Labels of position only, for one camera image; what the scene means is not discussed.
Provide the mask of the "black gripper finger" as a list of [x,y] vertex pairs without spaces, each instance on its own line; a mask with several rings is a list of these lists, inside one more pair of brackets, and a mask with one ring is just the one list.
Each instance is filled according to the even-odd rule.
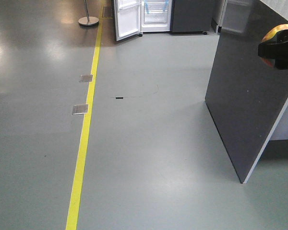
[[264,60],[273,60],[276,69],[288,69],[288,30],[281,30],[271,39],[261,42],[258,45],[258,56]]

